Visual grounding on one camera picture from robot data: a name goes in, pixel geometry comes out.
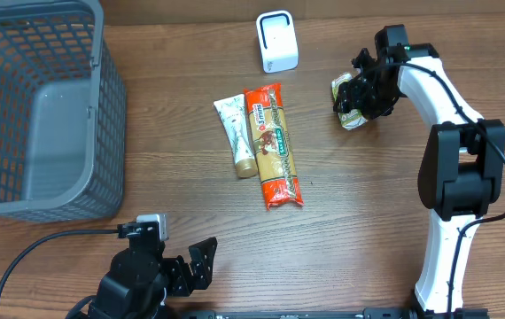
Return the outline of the green tea drink carton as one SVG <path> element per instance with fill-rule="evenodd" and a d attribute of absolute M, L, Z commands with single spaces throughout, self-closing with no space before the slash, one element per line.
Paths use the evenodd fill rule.
<path fill-rule="evenodd" d="M 339 85 L 349 82 L 352 78 L 353 76 L 350 73 L 345 72 L 331 82 L 331 95 L 334 102 L 338 101 Z M 353 109 L 349 113 L 338 113 L 338 118 L 341 126 L 347 130 L 356 129 L 367 122 L 361 112 L 356 109 Z"/>

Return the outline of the San Remo spaghetti pack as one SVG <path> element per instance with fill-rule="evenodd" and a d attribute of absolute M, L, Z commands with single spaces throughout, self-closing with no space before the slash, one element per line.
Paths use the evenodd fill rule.
<path fill-rule="evenodd" d="M 284 114 L 281 85 L 274 83 L 247 89 L 245 109 L 266 208 L 286 203 L 303 206 Z"/>

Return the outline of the white bamboo tube bottle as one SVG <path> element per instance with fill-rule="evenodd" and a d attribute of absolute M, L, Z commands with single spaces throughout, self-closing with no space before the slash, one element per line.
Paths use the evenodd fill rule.
<path fill-rule="evenodd" d="M 258 167 L 247 134 L 245 96 L 226 97 L 214 101 L 213 106 L 227 134 L 237 176 L 250 178 L 257 175 Z"/>

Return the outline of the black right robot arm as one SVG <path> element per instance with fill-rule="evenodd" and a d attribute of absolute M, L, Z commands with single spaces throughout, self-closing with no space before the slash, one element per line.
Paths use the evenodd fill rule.
<path fill-rule="evenodd" d="M 471 108 L 448 79 L 430 43 L 412 44 L 404 26 L 375 35 L 377 54 L 362 49 L 353 59 L 357 74 L 331 83 L 333 110 L 346 129 L 392 113 L 402 97 L 429 131 L 417 176 L 429 211 L 428 241 L 413 305 L 401 318 L 487 318 L 467 309 L 462 281 L 478 226 L 500 196 L 505 172 L 505 126 Z"/>

